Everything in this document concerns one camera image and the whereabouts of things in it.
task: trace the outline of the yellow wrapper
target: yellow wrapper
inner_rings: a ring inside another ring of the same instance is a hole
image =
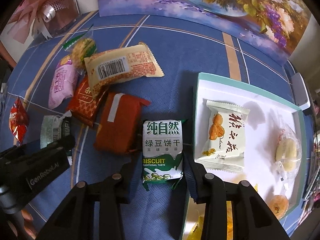
[[[151,50],[143,42],[95,54],[85,58],[84,62],[94,98],[105,85],[123,83],[142,76],[164,76]]]
[[[198,222],[192,228],[187,240],[201,240],[204,216],[199,216]],[[227,240],[233,239],[232,206],[231,201],[227,201]]]

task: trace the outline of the pink snack package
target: pink snack package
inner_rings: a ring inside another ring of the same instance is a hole
[[[78,82],[78,72],[70,56],[65,56],[60,60],[54,72],[49,93],[49,109],[59,106],[66,98],[73,97]]]

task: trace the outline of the red wrapped brick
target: red wrapped brick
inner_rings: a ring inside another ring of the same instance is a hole
[[[94,147],[117,154],[125,154],[132,150],[141,107],[149,104],[149,101],[142,98],[123,93],[109,93]]]

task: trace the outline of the bread roll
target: bread roll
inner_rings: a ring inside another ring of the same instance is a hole
[[[271,209],[273,214],[279,220],[281,219],[288,210],[289,201],[286,196],[275,195],[268,203],[268,207]]]
[[[284,139],[279,142],[276,151],[276,161],[281,161],[284,170],[289,172],[296,168],[297,145],[291,138]]]

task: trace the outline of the round pastry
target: round pastry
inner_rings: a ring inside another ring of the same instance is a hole
[[[279,220],[283,218],[289,207],[289,200],[286,196],[275,195],[268,203],[268,207]]]
[[[281,161],[285,171],[293,171],[296,168],[297,145],[291,138],[279,142],[276,151],[276,161]]]
[[[217,136],[222,137],[222,136],[224,136],[224,133],[225,133],[224,128],[221,125],[218,125],[217,126]]]
[[[210,127],[209,139],[214,141],[217,138],[218,138],[218,136],[217,136],[217,126],[215,124],[213,124]]]

